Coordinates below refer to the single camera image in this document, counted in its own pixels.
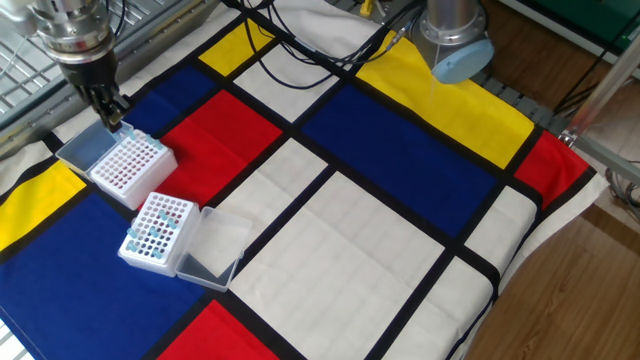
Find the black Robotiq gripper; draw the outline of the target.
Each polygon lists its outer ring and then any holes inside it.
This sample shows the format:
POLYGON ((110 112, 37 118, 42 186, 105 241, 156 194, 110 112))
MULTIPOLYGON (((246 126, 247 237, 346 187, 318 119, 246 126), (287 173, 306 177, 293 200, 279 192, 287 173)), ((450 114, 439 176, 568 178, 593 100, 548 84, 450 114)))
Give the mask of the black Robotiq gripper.
POLYGON ((111 132, 121 128, 121 120, 130 111, 127 95, 116 83, 117 58, 113 50, 84 64, 60 63, 62 74, 74 87, 89 88, 89 100, 105 127, 111 132))

